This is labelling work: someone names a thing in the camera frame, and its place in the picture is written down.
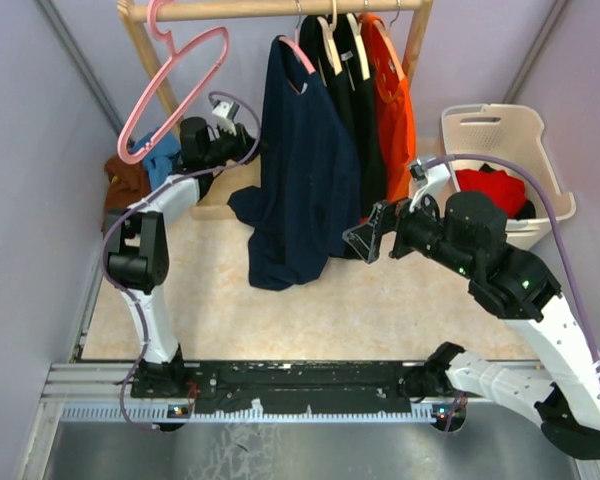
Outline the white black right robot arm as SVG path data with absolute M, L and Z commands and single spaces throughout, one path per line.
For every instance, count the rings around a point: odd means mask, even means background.
M 549 373 L 525 376 L 445 342 L 420 367 L 407 371 L 401 390 L 416 399 L 466 392 L 529 420 L 560 451 L 600 460 L 600 363 L 547 265 L 509 244 L 506 215 L 484 194 L 456 193 L 443 210 L 425 196 L 377 203 L 369 218 L 343 234 L 366 262 L 377 260 L 382 237 L 395 233 L 391 258 L 418 252 L 461 275 L 487 313 L 516 330 Z

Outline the navy blue t shirt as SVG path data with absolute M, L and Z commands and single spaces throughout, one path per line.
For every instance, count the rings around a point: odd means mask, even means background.
M 308 75 L 280 37 L 267 64 L 260 183 L 228 201 L 253 229 L 248 281 L 273 291 L 318 279 L 361 219 L 356 148 L 319 73 Z

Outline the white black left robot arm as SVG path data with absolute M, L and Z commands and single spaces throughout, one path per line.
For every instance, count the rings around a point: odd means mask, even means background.
M 164 296 L 167 227 L 204 198 L 229 163 L 248 163 L 255 155 L 255 140 L 243 124 L 218 120 L 210 126 L 202 117 L 187 118 L 179 139 L 160 142 L 144 159 L 150 193 L 107 214 L 104 271 L 129 309 L 140 344 L 127 378 L 135 398 L 183 396 L 188 388 Z

